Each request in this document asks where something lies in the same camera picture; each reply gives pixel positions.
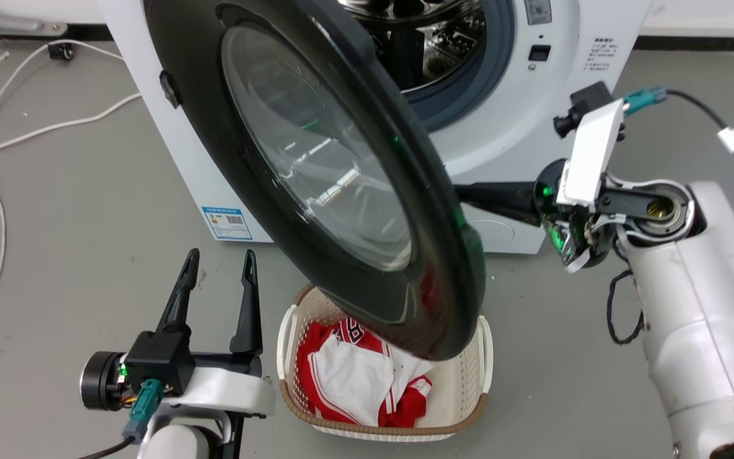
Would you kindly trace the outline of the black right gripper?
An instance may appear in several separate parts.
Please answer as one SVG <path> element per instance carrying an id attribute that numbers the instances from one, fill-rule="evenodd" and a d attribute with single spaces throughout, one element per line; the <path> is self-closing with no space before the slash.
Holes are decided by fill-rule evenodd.
<path id="1" fill-rule="evenodd" d="M 526 182 L 476 182 L 455 185 L 461 203 L 528 226 L 541 226 L 565 268 L 591 268 L 610 252 L 611 230 L 594 229 L 599 215 L 588 207 L 558 203 L 567 159 L 542 169 L 538 179 Z"/>

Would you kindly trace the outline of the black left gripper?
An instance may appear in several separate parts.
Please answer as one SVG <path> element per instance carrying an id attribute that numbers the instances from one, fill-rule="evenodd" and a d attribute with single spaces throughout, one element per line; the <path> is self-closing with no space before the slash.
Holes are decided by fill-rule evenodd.
<path id="1" fill-rule="evenodd" d="M 182 332 L 187 329 L 190 296 L 200 272 L 200 250 L 192 248 L 176 279 L 166 307 L 155 332 Z M 257 281 L 257 260 L 253 250 L 247 250 L 241 275 L 243 294 L 237 329 L 229 350 L 233 354 L 259 356 L 263 352 L 263 333 Z M 262 377 L 259 357 L 248 361 L 242 356 L 224 353 L 198 352 L 193 357 L 198 368 L 222 368 L 227 371 Z M 85 364 L 80 377 L 80 398 L 93 411 L 131 409 L 137 398 L 128 377 L 126 353 L 98 351 Z"/>

